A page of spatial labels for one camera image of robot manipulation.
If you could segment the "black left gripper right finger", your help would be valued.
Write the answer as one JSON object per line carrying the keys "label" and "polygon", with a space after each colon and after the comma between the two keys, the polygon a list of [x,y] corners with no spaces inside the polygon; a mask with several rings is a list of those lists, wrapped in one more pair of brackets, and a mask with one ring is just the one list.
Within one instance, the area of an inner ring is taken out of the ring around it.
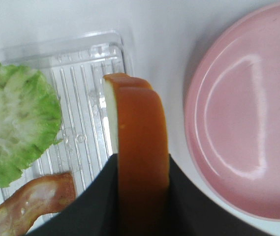
{"label": "black left gripper right finger", "polygon": [[266,236],[267,233],[224,210],[200,191],[172,157],[168,195],[170,236]]}

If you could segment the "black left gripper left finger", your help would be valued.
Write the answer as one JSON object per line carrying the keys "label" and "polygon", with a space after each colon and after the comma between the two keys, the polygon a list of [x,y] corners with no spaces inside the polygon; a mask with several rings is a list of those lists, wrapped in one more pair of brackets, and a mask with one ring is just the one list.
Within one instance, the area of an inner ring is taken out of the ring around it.
{"label": "black left gripper left finger", "polygon": [[117,236],[118,170],[113,154],[91,185],[29,236]]}

